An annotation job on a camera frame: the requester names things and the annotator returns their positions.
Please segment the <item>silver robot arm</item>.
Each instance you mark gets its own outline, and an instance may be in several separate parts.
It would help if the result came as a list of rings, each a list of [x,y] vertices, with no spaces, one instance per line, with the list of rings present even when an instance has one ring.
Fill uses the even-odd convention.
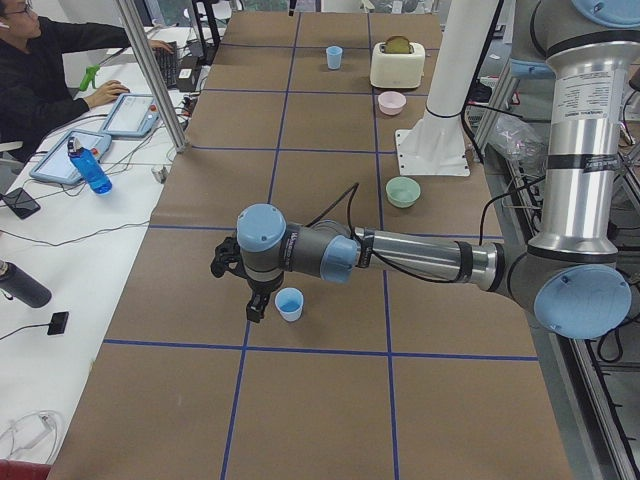
[[[632,293],[607,231],[624,84],[639,56],[639,5],[519,1],[511,55],[514,75],[554,80],[541,225],[527,245],[431,242],[325,216],[302,225],[255,204],[239,214],[211,264],[215,277],[247,281],[250,321],[263,318],[288,272],[343,283],[369,266],[431,283],[475,284],[567,338],[595,338],[624,321]]]

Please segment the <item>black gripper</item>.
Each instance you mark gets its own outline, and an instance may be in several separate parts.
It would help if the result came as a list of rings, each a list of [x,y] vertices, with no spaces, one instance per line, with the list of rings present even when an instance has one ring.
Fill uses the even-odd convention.
[[[226,237],[215,247],[210,270],[215,278],[222,278],[226,273],[230,273],[247,282],[251,297],[246,305],[246,317],[250,322],[260,323],[271,294],[281,286],[281,272],[258,272],[247,266],[241,247],[233,236]]]

